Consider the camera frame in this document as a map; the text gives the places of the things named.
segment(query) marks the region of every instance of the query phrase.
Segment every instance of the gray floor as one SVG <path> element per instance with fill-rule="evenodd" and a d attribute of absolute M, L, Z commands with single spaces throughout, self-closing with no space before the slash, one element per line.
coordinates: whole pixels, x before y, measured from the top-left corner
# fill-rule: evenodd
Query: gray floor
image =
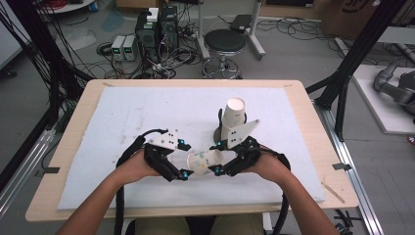
<path fill-rule="evenodd" d="M 96 47 L 103 42 L 111 41 L 117 33 L 133 32 L 135 26 L 134 20 L 122 16 L 133 19 L 136 15 L 118 14 L 113 4 L 108 1 L 100 1 L 100 4 L 101 10 L 98 13 L 90 13 L 87 9 L 82 9 L 59 15 L 61 24 L 77 23 L 88 18 L 86 22 L 73 26 L 92 29 L 97 36 L 97 42 L 93 45 L 76 51 L 85 64 L 102 61 L 103 58 L 95 53 Z M 238 4 L 233 5 L 240 8 L 229 6 L 231 4 L 223 4 L 220 1 L 206 4 L 205 28 L 208 29 L 213 24 L 214 27 L 226 27 L 220 22 L 221 19 L 215 17 L 216 15 L 231 22 L 233 16 L 250 13 L 252 8 L 251 1 L 248 0 L 238 1 Z M 242 69 L 244 79 L 298 79 L 306 87 L 329 76 L 342 61 L 338 52 L 329 48 L 327 40 L 297 40 L 279 32 L 276 28 L 269 31 L 258 29 L 256 36 L 266 51 L 266 56 L 261 61 L 256 59 L 250 47 L 234 57 Z M 382 45 L 377 45 L 370 57 L 377 60 L 395 59 L 395 56 L 386 52 Z M 12 65 L 18 76 L 0 79 L 1 170 L 48 107 L 47 89 L 30 61 L 24 55 L 20 55 Z M 108 71 L 109 67 L 103 65 L 103 69 Z M 94 68 L 92 71 L 97 77 L 105 75 L 101 68 Z M 176 71 L 175 78 L 201 78 L 201 64 L 184 66 Z M 310 98 L 318 97 L 319 93 L 311 94 Z M 350 83 L 348 91 L 344 128 L 347 147 L 385 234 L 414 234 L 415 187 L 411 183 L 415 177 L 414 146 L 407 143 L 404 135 L 382 132 L 353 82 Z M 45 164 L 48 163 L 52 153 L 45 158 Z M 62 224 L 61 221 L 31 223 L 24 218 L 41 180 L 41 177 L 34 176 L 38 169 L 40 165 L 36 167 L 24 188 L 1 218 L 0 234 L 53 234 Z M 360 217 L 357 209 L 350 209 L 349 212 L 350 216 Z M 336 214 L 333 211 L 326 213 L 333 218 L 334 223 L 340 222 L 334 219 Z M 275 221 L 276 214 L 272 214 L 272 218 Z M 353 225 L 351 230 L 354 234 L 366 234 L 361 221 L 354 221 Z M 113 226 L 114 221 L 106 219 L 99 234 L 111 234 Z M 300 233 L 291 214 L 283 232 Z"/>

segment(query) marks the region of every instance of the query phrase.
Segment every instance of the black chair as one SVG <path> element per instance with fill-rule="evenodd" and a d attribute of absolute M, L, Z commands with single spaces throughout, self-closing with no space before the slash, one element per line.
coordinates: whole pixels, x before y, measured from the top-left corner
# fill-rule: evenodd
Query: black chair
<path fill-rule="evenodd" d="M 233 30 L 217 29 L 208 32 L 205 35 L 205 47 L 218 57 L 210 58 L 204 63 L 204 78 L 242 79 L 238 65 L 227 57 L 241 53 L 245 44 L 245 37 Z"/>

